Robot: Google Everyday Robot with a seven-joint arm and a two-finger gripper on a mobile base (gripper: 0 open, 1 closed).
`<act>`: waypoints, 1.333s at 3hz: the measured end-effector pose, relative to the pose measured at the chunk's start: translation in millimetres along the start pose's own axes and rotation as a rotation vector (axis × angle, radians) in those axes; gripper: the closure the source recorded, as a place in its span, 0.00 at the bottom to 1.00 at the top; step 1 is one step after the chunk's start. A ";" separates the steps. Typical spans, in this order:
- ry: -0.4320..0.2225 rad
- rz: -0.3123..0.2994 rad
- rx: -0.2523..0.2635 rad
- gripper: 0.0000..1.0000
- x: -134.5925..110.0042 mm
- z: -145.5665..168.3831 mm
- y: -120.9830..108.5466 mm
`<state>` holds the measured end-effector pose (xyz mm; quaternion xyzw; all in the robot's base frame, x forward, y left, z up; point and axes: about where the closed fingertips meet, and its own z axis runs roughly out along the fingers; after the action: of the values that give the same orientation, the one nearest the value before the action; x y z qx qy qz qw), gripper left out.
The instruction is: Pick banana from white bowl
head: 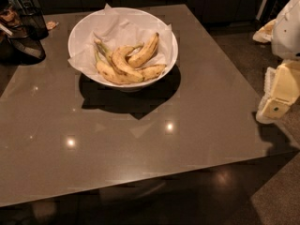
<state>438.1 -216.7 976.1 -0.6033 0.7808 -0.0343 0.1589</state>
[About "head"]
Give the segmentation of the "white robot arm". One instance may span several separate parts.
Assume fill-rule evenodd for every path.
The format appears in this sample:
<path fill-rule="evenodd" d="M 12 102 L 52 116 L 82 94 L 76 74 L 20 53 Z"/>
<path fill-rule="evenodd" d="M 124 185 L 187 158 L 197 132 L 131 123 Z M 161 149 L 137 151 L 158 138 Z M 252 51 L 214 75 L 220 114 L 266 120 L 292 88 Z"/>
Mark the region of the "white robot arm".
<path fill-rule="evenodd" d="M 264 76 L 264 96 L 256 120 L 271 124 L 280 119 L 300 97 L 300 0 L 290 0 L 277 17 L 253 35 L 255 41 L 271 43 L 272 53 L 282 59 Z"/>

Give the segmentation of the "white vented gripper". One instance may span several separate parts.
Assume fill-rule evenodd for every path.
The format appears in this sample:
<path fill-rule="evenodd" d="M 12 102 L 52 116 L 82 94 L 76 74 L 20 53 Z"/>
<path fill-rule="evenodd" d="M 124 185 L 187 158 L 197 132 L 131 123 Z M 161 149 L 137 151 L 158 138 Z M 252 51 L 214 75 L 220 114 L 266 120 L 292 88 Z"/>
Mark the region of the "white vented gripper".
<path fill-rule="evenodd" d="M 300 62 L 284 60 L 264 75 L 264 95 L 256 112 L 256 121 L 272 124 L 281 118 L 300 97 Z"/>

